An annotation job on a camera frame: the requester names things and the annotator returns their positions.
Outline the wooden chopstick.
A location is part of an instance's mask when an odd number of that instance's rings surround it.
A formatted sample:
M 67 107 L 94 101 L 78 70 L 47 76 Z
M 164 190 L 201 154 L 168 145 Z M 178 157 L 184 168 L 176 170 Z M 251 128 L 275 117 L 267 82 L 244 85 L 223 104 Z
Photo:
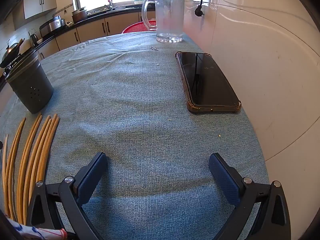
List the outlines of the wooden chopstick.
M 24 126 L 26 118 L 23 118 L 20 122 L 20 125 L 16 131 L 15 137 L 12 141 L 12 145 L 9 152 L 7 168 L 5 172 L 5 186 L 4 186 L 4 202 L 5 202 L 5 212 L 14 220 L 14 204 L 13 204 L 13 177 L 14 177 L 14 166 L 15 166 L 15 159 L 17 154 L 17 149 L 22 133 L 22 129 Z
M 26 176 L 26 182 L 24 185 L 24 191 L 23 191 L 23 223 L 24 225 L 27 224 L 27 213 L 28 213 L 28 206 L 29 206 L 29 202 L 28 202 L 28 195 L 29 195 L 29 185 L 30 185 L 30 178 L 31 178 L 31 171 L 33 169 L 33 162 L 35 160 L 35 155 L 36 155 L 36 151 L 37 151 L 37 143 L 38 140 L 36 140 L 33 151 L 31 153 L 31 156 L 29 158 L 29 163 L 28 163 L 28 168 L 27 168 L 27 176 Z
M 34 139 L 35 133 L 40 125 L 42 120 L 41 113 L 38 114 L 37 118 L 35 119 L 32 128 L 29 131 L 27 140 L 25 142 L 22 159 L 20 162 L 19 174 L 18 174 L 18 185 L 17 185 L 17 196 L 16 196 L 16 207 L 17 207 L 17 221 L 20 224 L 23 224 L 23 210 L 22 210 L 22 203 L 23 203 L 23 187 L 24 187 L 24 180 L 25 180 L 25 173 L 27 169 L 27 162 L 29 158 L 30 148 L 32 142 L 31 140 Z
M 31 200 L 31 196 L 33 194 L 34 185 L 36 183 L 37 170 L 40 162 L 40 157 L 42 154 L 43 147 L 46 145 L 46 139 L 48 137 L 48 133 L 51 132 L 54 122 L 57 119 L 57 114 L 55 113 L 53 118 L 48 116 L 48 121 L 45 121 L 43 124 L 43 128 L 41 129 L 38 136 L 37 143 L 37 151 L 35 155 L 35 160 L 33 162 L 33 169 L 31 171 L 30 185 L 29 185 L 29 195 L 28 202 Z
M 39 162 L 37 173 L 36 173 L 36 182 L 44 181 L 48 155 L 49 155 L 50 147 L 52 145 L 52 140 L 53 140 L 55 131 L 57 129 L 59 120 L 60 118 L 58 117 L 58 115 L 54 114 L 52 123 L 50 124 L 49 131 L 44 142 L 44 147 L 42 149 L 40 162 Z
M 7 148 L 8 148 L 8 135 L 4 138 L 4 144 L 2 149 L 2 182 L 3 182 L 3 194 L 4 194 L 4 209 L 5 214 L 8 214 L 8 189 L 7 189 L 7 179 L 6 179 L 6 169 L 7 169 Z

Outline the blue-green table cloth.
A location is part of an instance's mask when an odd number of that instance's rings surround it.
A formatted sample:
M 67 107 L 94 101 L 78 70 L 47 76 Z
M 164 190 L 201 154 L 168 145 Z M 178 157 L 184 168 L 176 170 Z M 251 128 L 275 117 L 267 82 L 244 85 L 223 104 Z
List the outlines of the blue-green table cloth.
M 84 205 L 103 239 L 213 239 L 233 207 L 208 167 L 212 153 L 268 183 L 245 113 L 195 115 L 186 107 L 181 43 L 129 33 L 77 44 L 41 61 L 54 92 L 42 110 L 60 117 L 46 183 L 75 175 L 97 152 L 107 169 Z

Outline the black perforated utensil holder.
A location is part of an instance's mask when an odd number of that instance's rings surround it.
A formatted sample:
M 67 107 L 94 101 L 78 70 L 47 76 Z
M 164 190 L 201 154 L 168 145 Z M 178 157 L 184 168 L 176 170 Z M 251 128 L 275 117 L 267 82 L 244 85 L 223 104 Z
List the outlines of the black perforated utensil holder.
M 32 51 L 5 74 L 5 80 L 30 113 L 45 107 L 53 95 L 37 51 Z

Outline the black smartphone brown case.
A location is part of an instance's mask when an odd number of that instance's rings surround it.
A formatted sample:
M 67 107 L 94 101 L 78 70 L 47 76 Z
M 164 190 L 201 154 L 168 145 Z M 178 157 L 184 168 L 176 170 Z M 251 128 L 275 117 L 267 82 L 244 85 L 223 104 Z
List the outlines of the black smartphone brown case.
M 241 101 L 210 54 L 178 51 L 175 57 L 191 113 L 240 111 Z

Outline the black wok on stove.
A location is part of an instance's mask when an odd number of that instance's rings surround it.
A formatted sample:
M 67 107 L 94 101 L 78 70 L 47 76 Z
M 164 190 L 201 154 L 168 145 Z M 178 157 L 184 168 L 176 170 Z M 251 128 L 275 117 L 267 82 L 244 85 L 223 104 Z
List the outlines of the black wok on stove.
M 6 68 L 9 64 L 12 63 L 12 61 L 14 61 L 16 59 L 16 57 L 18 56 L 19 52 L 20 52 L 20 46 L 22 45 L 22 43 L 25 41 L 24 38 L 20 39 L 19 42 L 14 43 L 11 46 L 7 46 L 6 48 L 6 52 L 2 58 L 2 62 L 1 62 L 1 68 Z

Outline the silver rice cooker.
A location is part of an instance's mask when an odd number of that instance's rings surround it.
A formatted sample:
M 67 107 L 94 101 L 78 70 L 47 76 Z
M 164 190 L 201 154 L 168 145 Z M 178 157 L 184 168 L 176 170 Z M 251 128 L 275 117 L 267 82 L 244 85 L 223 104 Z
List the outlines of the silver rice cooker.
M 48 20 L 39 27 L 41 37 L 44 38 L 45 36 L 48 36 L 50 33 L 58 29 L 61 29 L 65 25 L 65 20 L 61 18 L 61 16 L 55 16 L 54 18 Z

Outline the brown clay pot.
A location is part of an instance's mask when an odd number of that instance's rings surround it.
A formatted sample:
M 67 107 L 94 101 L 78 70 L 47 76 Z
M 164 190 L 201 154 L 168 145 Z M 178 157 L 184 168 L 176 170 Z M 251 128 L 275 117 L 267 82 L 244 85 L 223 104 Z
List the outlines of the brown clay pot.
M 74 23 L 87 19 L 87 11 L 85 8 L 80 8 L 72 12 L 72 19 Z

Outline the red plastic basin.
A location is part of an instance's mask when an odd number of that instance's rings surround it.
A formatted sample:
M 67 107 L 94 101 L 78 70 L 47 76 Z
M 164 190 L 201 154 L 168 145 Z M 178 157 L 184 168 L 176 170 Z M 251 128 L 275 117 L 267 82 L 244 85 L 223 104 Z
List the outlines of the red plastic basin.
M 129 25 L 126 27 L 123 31 L 122 34 L 125 33 L 134 33 L 134 32 L 142 32 L 142 31 L 149 31 L 148 28 L 145 26 L 143 22 L 137 22 L 132 25 Z

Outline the clear glass beer mug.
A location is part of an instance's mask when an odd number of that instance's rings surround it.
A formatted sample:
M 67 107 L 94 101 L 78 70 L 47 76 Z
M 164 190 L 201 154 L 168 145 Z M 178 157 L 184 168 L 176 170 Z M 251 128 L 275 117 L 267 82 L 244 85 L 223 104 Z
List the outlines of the clear glass beer mug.
M 147 17 L 148 5 L 155 5 L 156 25 Z M 156 32 L 156 40 L 163 43 L 180 43 L 183 40 L 185 0 L 144 0 L 142 21 L 149 31 Z

